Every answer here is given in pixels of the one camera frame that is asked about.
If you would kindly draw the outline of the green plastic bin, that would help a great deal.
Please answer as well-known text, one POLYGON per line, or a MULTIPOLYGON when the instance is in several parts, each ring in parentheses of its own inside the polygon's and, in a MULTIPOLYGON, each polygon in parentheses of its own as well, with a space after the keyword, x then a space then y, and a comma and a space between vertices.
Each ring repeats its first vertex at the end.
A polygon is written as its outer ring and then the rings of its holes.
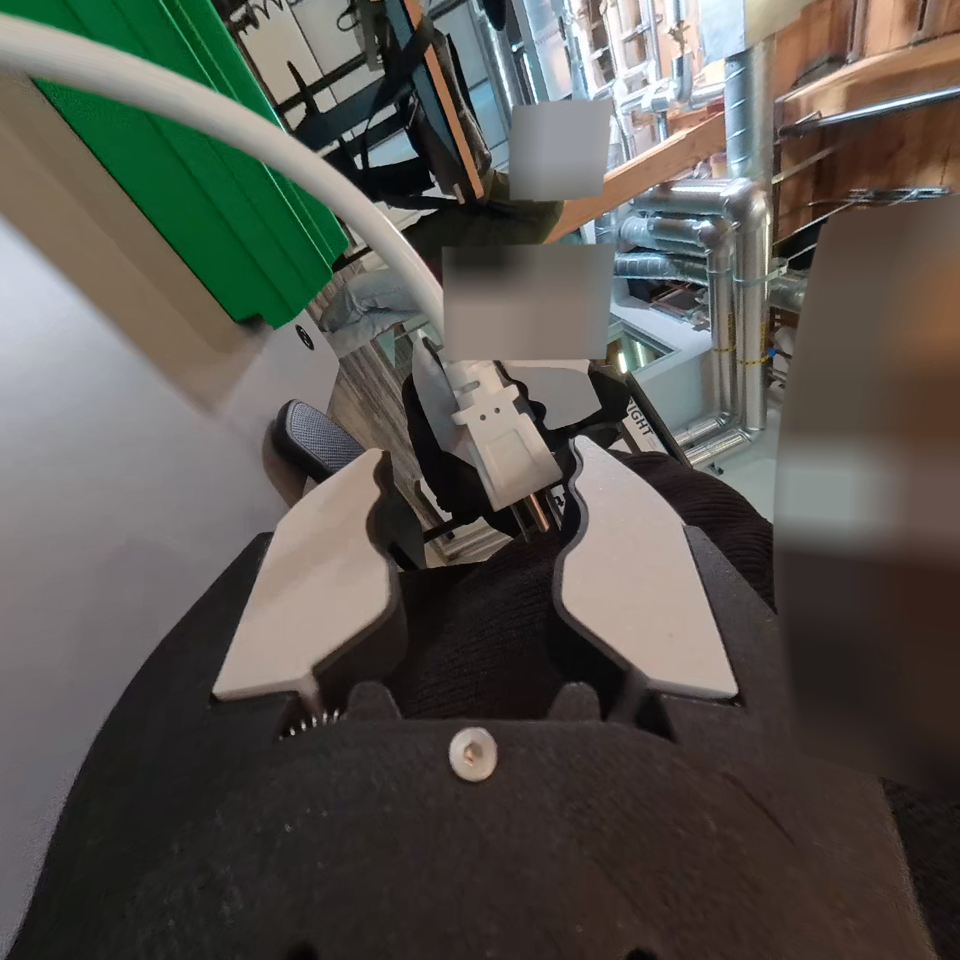
MULTIPOLYGON (((2 12, 153 62, 281 127, 211 2, 4 1, 2 12)), ((286 177, 155 114, 35 84, 235 322, 281 329, 328 284, 347 237, 286 177)))

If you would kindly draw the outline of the grey desk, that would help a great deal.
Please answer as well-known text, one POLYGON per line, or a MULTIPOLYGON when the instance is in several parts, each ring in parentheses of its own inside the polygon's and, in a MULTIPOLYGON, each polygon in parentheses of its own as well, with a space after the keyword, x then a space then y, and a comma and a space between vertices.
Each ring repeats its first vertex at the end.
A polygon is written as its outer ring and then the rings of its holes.
POLYGON ((2 75, 2 874, 42 859, 112 698, 303 486, 306 312, 239 325, 27 80, 2 75))

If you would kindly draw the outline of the black office chair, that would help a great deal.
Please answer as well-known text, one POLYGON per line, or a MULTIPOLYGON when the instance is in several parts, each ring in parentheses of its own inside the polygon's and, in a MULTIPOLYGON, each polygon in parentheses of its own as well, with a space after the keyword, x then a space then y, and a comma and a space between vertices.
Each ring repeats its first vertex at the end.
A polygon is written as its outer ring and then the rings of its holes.
POLYGON ((267 479, 291 509, 306 492, 358 459, 365 448, 324 412, 291 399, 268 424, 260 452, 267 479))

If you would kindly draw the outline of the person's torso in black sweater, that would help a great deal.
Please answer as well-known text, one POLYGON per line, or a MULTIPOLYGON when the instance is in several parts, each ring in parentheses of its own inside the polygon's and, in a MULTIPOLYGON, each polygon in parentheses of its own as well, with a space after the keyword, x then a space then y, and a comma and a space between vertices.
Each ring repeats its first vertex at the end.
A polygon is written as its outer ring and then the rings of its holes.
POLYGON ((959 957, 959 803, 886 779, 920 911, 941 959, 959 957))

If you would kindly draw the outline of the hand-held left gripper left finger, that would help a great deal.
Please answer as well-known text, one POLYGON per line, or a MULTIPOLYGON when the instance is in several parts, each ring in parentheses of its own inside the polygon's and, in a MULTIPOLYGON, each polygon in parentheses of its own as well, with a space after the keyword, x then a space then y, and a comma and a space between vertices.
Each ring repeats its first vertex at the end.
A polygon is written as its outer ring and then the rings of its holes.
POLYGON ((293 693, 344 703, 401 664, 407 620, 382 516, 395 492, 390 454, 367 450, 278 523, 213 683, 216 700, 293 693))

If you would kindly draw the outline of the silver ventilation duct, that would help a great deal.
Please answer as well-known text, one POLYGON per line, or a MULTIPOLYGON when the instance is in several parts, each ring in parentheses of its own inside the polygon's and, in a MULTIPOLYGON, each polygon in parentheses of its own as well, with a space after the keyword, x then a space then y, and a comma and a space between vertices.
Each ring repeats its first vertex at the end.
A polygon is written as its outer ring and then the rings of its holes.
POLYGON ((620 233, 656 254, 623 254, 625 279, 685 280, 707 288, 719 414, 674 437, 681 462, 708 467, 766 426, 764 363, 772 244, 774 36, 725 60, 724 115, 690 126, 607 174, 596 198, 566 201, 552 243, 628 203, 643 213, 620 233))

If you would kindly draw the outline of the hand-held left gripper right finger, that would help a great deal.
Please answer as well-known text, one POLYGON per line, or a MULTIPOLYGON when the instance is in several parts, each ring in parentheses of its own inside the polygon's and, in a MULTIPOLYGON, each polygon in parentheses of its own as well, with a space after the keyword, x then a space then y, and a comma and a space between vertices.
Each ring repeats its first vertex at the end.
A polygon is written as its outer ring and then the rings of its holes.
POLYGON ((560 619, 651 690, 734 699, 738 683, 687 524, 594 441, 575 438, 570 450, 569 534, 553 586, 560 619))

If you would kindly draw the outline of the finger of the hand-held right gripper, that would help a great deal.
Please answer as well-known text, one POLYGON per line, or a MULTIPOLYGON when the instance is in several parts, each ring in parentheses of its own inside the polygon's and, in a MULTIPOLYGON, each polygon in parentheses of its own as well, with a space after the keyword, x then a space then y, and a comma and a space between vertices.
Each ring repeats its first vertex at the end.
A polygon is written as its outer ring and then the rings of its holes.
POLYGON ((590 362, 517 362, 515 367, 529 402, 543 408, 545 429, 578 425, 602 409, 590 362))
POLYGON ((436 345, 419 339, 413 347, 413 382, 428 426, 442 450, 466 450, 470 433, 457 422, 461 407, 450 386, 447 372, 438 356, 436 345))

